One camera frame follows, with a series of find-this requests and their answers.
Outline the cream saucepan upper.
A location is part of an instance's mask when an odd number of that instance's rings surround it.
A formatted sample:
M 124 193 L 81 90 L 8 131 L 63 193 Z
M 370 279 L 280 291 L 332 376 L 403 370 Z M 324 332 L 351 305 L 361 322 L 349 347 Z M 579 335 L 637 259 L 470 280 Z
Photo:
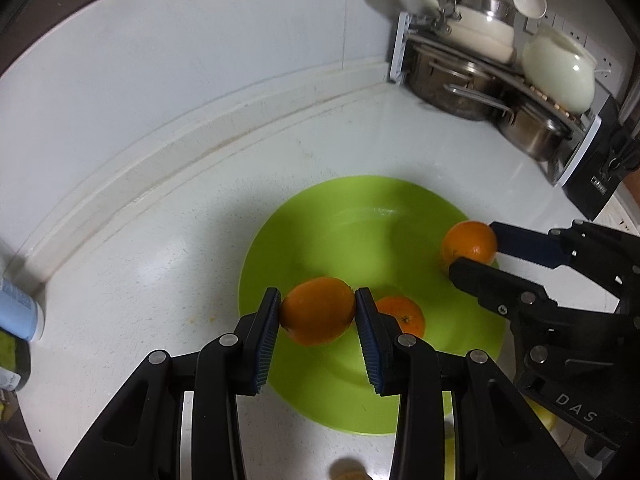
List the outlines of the cream saucepan upper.
M 513 46 L 514 10 L 506 0 L 444 0 L 435 13 L 428 27 L 439 35 L 452 36 L 464 29 Z

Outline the brown walnut on counter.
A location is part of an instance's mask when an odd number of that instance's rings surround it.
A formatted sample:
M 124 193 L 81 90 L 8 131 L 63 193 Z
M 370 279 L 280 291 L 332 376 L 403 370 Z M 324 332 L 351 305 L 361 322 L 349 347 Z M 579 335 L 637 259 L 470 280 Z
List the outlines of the brown walnut on counter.
M 360 460 L 343 457 L 336 460 L 329 468 L 331 480 L 370 480 L 366 467 Z

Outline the mandarin on plate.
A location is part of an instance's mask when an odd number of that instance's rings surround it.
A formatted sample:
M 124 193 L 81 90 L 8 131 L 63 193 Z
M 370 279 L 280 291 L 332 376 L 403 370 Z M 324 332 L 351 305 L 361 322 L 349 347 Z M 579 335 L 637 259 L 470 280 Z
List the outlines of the mandarin on plate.
M 381 313 L 391 315 L 404 334 L 423 338 L 426 329 L 421 308 L 405 296 L 387 296 L 376 302 Z

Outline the small orange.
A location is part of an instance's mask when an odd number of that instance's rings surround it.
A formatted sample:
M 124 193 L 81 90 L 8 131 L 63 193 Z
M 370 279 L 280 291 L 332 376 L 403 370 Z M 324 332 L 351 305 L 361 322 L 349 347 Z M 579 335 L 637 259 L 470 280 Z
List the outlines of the small orange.
M 329 344 L 355 316 L 355 294 L 338 278 L 319 276 L 294 287 L 282 302 L 280 323 L 296 344 Z

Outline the white ceramic pot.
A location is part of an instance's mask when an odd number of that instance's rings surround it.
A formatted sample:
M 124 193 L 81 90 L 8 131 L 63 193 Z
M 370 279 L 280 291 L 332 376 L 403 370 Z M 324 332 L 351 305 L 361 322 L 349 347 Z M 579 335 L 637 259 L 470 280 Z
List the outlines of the white ceramic pot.
M 539 25 L 524 44 L 521 64 L 526 79 L 570 114 L 580 115 L 590 107 L 597 60 L 564 32 Z

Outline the large orange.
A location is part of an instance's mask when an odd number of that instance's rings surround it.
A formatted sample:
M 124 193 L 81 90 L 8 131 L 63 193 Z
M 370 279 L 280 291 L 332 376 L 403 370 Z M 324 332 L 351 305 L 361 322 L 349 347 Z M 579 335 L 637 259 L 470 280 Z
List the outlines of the large orange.
M 450 266 L 457 258 L 491 264 L 497 252 L 495 232 L 488 224 L 472 220 L 462 221 L 453 226 L 446 233 L 440 246 L 444 266 Z

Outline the white blue pump bottle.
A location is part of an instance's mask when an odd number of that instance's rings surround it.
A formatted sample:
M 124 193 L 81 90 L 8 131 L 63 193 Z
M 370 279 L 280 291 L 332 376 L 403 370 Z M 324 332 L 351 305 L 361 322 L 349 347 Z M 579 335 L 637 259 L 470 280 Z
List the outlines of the white blue pump bottle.
M 24 341 L 38 340 L 44 326 L 40 304 L 6 278 L 0 278 L 0 324 L 2 330 Z

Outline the cream saucepan lower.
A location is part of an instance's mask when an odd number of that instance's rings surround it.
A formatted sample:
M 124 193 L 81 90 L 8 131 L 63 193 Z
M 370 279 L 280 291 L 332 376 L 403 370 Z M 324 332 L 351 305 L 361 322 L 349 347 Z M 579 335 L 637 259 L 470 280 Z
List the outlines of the cream saucepan lower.
M 433 18 L 425 28 L 448 44 L 488 60 L 510 64 L 515 58 L 513 28 L 466 6 L 443 8 L 438 0 L 420 0 Z

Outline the green dish soap bottle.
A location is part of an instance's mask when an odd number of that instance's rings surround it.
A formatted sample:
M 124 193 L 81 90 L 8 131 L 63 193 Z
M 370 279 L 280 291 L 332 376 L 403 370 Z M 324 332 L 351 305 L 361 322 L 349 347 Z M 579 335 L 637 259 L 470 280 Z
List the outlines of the green dish soap bottle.
M 1 331 L 1 389 L 20 391 L 32 374 L 32 356 L 29 343 Z

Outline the cream saucepan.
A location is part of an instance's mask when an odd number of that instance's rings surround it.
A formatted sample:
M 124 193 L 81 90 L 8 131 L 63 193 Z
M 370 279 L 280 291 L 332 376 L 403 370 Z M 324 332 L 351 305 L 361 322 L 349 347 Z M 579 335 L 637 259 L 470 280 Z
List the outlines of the cream saucepan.
M 433 18 L 425 28 L 448 44 L 488 60 L 510 64 L 515 58 L 513 28 L 466 6 L 443 8 L 438 0 L 420 0 Z
M 514 10 L 506 0 L 444 0 L 435 13 L 428 27 L 439 35 L 452 36 L 464 29 L 513 46 Z

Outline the small steel pot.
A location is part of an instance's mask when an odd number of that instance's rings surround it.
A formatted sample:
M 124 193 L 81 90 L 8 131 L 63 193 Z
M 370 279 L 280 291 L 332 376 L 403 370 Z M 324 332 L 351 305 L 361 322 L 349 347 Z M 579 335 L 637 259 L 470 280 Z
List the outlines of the small steel pot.
M 537 162 L 548 162 L 572 138 L 562 122 L 529 102 L 509 107 L 495 124 L 506 140 Z

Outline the lime green plate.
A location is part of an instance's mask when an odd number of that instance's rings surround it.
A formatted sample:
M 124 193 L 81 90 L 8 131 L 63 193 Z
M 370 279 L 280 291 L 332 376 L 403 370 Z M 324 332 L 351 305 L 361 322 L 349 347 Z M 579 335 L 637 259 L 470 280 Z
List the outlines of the lime green plate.
M 405 296 L 426 321 L 435 349 L 498 358 L 506 332 L 500 316 L 454 288 L 440 267 L 440 243 L 465 214 L 408 181 L 346 177 L 307 188 L 278 208 L 256 234 L 239 282 L 239 311 L 257 309 L 269 287 L 287 294 L 318 276 L 367 287 L 376 299 Z M 330 344 L 303 347 L 280 334 L 269 385 L 300 414 L 352 434 L 391 434 L 396 396 L 378 396 L 363 363 L 356 328 Z

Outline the green apple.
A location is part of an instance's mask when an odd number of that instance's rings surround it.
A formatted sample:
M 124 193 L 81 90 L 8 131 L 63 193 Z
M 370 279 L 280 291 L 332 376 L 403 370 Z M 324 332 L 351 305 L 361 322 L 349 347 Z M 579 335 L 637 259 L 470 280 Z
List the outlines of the green apple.
M 544 428 L 551 432 L 558 422 L 558 418 L 555 416 L 555 414 L 553 414 L 534 400 L 528 399 L 527 403 L 537 415 L 541 423 L 544 425 Z

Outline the steel pot under rack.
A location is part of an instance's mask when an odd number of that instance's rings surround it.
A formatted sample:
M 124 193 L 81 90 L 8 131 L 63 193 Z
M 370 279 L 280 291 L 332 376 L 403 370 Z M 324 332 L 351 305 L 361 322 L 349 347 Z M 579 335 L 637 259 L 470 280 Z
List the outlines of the steel pot under rack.
M 477 64 L 419 44 L 412 48 L 409 89 L 443 112 L 480 122 L 500 112 L 514 113 L 501 100 L 502 80 Z

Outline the black knife block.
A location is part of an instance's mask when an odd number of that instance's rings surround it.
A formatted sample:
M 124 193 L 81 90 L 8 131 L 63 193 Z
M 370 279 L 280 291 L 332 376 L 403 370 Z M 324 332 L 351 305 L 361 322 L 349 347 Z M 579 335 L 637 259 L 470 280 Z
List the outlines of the black knife block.
M 620 107 L 608 98 L 596 118 L 599 125 L 575 154 L 577 164 L 561 183 L 566 197 L 587 220 L 594 220 L 622 181 L 639 169 L 639 136 L 618 120 Z

